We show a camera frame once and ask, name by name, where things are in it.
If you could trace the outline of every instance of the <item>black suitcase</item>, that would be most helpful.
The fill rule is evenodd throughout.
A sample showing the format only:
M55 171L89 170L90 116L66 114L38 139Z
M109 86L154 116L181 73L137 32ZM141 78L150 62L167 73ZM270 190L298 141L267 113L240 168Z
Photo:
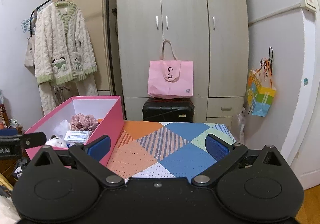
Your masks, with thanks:
M195 106L190 98L149 98L142 108L143 121L192 123Z

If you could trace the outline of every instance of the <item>wooden floor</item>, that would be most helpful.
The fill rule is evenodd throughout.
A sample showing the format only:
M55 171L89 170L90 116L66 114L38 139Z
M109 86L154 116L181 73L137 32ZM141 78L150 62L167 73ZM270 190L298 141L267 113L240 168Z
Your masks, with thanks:
M320 224L320 185L304 191L304 202L296 220L301 224Z

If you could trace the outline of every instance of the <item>wardrobe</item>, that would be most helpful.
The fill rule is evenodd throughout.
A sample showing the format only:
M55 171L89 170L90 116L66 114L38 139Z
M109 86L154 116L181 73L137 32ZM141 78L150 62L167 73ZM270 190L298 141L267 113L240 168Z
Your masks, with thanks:
M94 73L98 95L122 95L116 14L112 12L112 9L116 8L116 0L109 0L112 60L108 55L108 43L106 41L106 0L67 1L74 2L81 9L85 18L98 67L98 71ZM110 61L112 61L113 65L112 71L110 69ZM114 88L111 82L111 73L113 73L115 79Z
M230 127L246 89L246 0L117 0L117 24L128 120L142 120L149 62L168 39L178 59L194 62L194 121Z

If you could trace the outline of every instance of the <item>wardrobe door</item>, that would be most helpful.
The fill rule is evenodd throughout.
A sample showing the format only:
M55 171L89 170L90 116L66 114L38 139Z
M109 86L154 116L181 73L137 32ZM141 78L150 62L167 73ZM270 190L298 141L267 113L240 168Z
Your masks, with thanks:
M193 61L193 96L208 97L207 0L161 0L161 4L164 39L170 40L178 59ZM165 46L165 54L169 53L167 48L168 44Z
M148 97L149 63L163 40L161 0L117 0L117 17L124 97Z
M208 0L208 7L209 97L244 96L249 54L246 0Z

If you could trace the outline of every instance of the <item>pink box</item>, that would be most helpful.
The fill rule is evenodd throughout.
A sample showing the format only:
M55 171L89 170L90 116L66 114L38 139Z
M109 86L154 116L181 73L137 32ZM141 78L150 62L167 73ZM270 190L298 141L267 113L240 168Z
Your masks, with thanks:
M100 160L100 163L106 166L124 125L120 96L71 97L41 118L26 131L26 134L44 132L47 136L47 140L49 140L53 134L53 129L60 124L62 120L66 119L70 122L71 117L78 113L93 115L96 119L103 118L102 122L96 130L93 131L86 144L105 134L110 137L110 151ZM40 146L26 149L30 159L34 157L39 149ZM59 147L53 147L53 149L66 150L65 148Z

